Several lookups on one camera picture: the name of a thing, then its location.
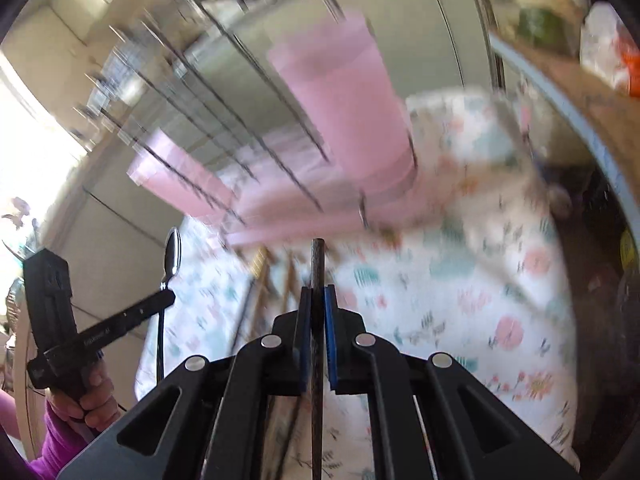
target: wall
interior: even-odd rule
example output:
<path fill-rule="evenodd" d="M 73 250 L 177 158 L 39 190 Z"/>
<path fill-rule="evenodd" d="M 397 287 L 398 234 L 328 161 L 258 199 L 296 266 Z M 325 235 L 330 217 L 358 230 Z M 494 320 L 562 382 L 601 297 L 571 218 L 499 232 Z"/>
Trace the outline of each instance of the wall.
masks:
<path fill-rule="evenodd" d="M 84 74 L 100 70 L 115 40 L 112 35 L 87 46 L 45 6 L 17 23 L 1 49 L 25 85 L 63 128 L 84 129 L 86 121 L 73 111 L 73 106 L 86 103 L 93 88 Z"/>
<path fill-rule="evenodd" d="M 166 234 L 182 222 L 181 213 L 129 179 L 134 156 L 117 136 L 107 136 L 82 160 L 43 226 L 43 245 L 68 261 L 78 330 L 158 290 Z M 28 321 L 20 316 L 18 323 L 15 398 L 24 449 L 33 460 L 46 429 L 43 393 L 32 390 L 26 377 L 26 363 L 36 355 Z M 146 324 L 104 349 L 114 396 L 125 408 L 136 402 L 145 334 Z"/>

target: metal wire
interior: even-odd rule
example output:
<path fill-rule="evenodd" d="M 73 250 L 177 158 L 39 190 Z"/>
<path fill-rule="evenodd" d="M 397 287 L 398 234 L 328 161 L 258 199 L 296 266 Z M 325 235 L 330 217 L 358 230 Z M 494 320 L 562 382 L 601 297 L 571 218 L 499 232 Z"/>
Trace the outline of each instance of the metal wire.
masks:
<path fill-rule="evenodd" d="M 185 57 L 179 52 L 169 41 L 169 39 L 159 30 L 155 25 L 149 23 L 148 21 L 142 21 L 143 26 L 148 30 L 151 35 L 158 40 L 158 42 L 164 46 L 169 52 L 171 52 L 180 62 L 184 65 L 184 67 L 191 72 L 195 78 L 207 89 L 211 92 L 211 94 L 229 111 L 229 113 L 234 117 L 236 121 L 246 130 L 246 132 L 251 135 L 255 141 L 260 145 L 260 147 L 269 154 L 269 156 L 274 160 L 277 166 L 286 173 L 291 181 L 298 187 L 300 191 L 316 206 L 318 211 L 322 212 L 322 206 L 318 199 L 304 186 L 296 177 L 296 175 L 288 168 L 276 152 L 274 152 L 267 144 L 262 140 L 262 137 L 255 133 L 252 129 L 247 126 L 244 122 L 244 119 L 235 111 L 233 108 L 224 100 L 224 98 L 203 78 L 200 72 L 194 67 Z"/>
<path fill-rule="evenodd" d="M 209 139 L 215 146 L 217 146 L 218 148 L 220 148 L 221 150 L 223 150 L 225 152 L 225 155 L 228 156 L 232 161 L 234 161 L 238 166 L 240 166 L 247 175 L 249 175 L 252 179 L 257 180 L 255 175 L 251 172 L 251 170 L 249 169 L 249 167 L 246 164 L 243 164 L 242 162 L 240 162 L 236 156 L 229 151 L 228 149 L 226 149 L 225 146 L 223 146 L 222 144 L 220 144 L 217 140 L 216 137 L 212 136 L 207 130 L 204 129 L 204 127 L 199 126 L 198 123 L 196 123 L 196 121 L 193 119 L 193 117 L 191 117 L 189 115 L 189 113 L 187 112 L 187 110 L 185 110 L 182 106 L 180 106 L 175 99 L 173 99 L 172 97 L 168 96 L 167 94 L 165 94 L 164 92 L 161 91 L 161 89 L 159 89 L 152 81 L 151 79 L 149 79 L 147 76 L 145 76 L 142 72 L 140 72 L 140 70 L 138 70 L 137 68 L 134 68 L 133 66 L 131 66 L 129 64 L 129 62 L 127 61 L 126 57 L 124 56 L 123 53 L 121 53 L 118 49 L 114 49 L 114 54 L 116 56 L 118 56 L 118 58 L 121 60 L 121 62 L 124 63 L 125 66 L 127 66 L 130 70 L 132 70 L 140 79 L 142 79 L 142 81 L 144 81 L 146 83 L 147 86 L 149 86 L 149 88 L 153 89 L 159 96 L 162 96 L 162 98 L 167 101 L 175 110 L 177 110 L 178 112 L 180 112 L 185 119 L 187 119 L 198 131 L 200 131 L 205 137 L 207 137 L 207 139 Z"/>

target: wooden shelf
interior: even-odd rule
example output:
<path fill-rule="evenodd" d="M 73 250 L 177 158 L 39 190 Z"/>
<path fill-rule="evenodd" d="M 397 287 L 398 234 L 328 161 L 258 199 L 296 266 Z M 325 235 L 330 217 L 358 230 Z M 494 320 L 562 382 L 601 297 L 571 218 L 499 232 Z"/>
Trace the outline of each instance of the wooden shelf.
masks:
<path fill-rule="evenodd" d="M 533 82 L 580 135 L 640 246 L 640 99 L 614 91 L 575 59 L 507 40 L 495 30 L 489 40 L 494 52 Z"/>

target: pink flower print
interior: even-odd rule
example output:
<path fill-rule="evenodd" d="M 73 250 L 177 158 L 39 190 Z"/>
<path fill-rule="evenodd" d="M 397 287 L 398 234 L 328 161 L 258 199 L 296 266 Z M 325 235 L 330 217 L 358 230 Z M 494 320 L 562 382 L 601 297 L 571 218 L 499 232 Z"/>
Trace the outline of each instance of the pink flower print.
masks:
<path fill-rule="evenodd" d="M 511 316 L 502 316 L 495 329 L 495 341 L 504 350 L 513 350 L 520 346 L 524 330 L 522 323 Z"/>
<path fill-rule="evenodd" d="M 540 248 L 530 249 L 524 256 L 522 269 L 532 276 L 545 276 L 551 268 L 551 258 L 547 250 Z"/>
<path fill-rule="evenodd" d="M 358 307 L 358 297 L 350 288 L 342 289 L 335 287 L 335 298 L 338 300 L 338 306 L 340 308 L 356 310 Z"/>
<path fill-rule="evenodd" d="M 542 398 L 551 392 L 554 385 L 554 377 L 552 374 L 544 374 L 538 372 L 530 375 L 527 380 L 527 397 L 532 400 L 542 400 Z"/>
<path fill-rule="evenodd" d="M 472 288 L 458 291 L 458 306 L 465 314 L 473 314 L 491 301 L 491 295 L 483 290 L 476 294 Z"/>

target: purple sleeve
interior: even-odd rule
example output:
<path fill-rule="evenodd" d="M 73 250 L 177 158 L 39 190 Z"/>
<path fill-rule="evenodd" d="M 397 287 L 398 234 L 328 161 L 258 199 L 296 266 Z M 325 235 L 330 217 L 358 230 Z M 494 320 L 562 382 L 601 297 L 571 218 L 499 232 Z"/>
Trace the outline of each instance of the purple sleeve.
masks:
<path fill-rule="evenodd" d="M 47 434 L 42 445 L 42 455 L 29 462 L 29 468 L 42 480 L 55 480 L 60 470 L 86 447 L 86 442 L 58 418 L 48 402 L 44 423 Z"/>

